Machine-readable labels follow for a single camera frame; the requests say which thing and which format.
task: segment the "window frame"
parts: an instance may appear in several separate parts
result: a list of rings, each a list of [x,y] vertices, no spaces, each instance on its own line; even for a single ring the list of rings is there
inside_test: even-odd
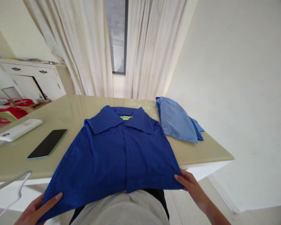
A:
[[[128,32],[128,2],[129,2],[129,0],[125,0],[124,72],[112,71],[112,74],[126,75],[127,32]]]

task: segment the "light blue shirt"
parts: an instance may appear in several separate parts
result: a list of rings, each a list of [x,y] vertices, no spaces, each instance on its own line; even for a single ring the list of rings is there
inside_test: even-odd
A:
[[[200,134],[204,129],[177,102],[166,97],[156,97],[156,105],[164,134],[188,142],[204,140]]]

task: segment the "cabinet drawer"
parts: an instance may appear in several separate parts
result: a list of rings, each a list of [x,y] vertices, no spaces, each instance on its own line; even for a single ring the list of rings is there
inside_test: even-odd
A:
[[[1,63],[4,70],[9,74],[19,74],[19,75],[32,75],[32,76],[45,76],[45,77],[56,77],[54,69],[44,68],[44,67],[33,67],[33,66],[23,66],[15,65],[9,63]]]

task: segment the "blue shirt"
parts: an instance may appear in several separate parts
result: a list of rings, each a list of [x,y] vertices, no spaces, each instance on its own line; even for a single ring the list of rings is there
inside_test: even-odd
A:
[[[177,102],[167,97],[156,97],[156,105],[166,135],[195,143],[204,140],[200,134],[204,129],[195,119],[189,117]]]
[[[63,197],[39,221],[124,190],[183,189],[174,174],[180,169],[156,120],[142,108],[105,106],[84,120],[63,156],[42,205],[59,192]]]

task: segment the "smartphone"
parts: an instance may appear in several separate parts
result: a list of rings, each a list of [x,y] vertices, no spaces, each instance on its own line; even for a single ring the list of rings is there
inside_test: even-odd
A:
[[[27,157],[28,159],[47,157],[53,151],[67,129],[53,130]]]

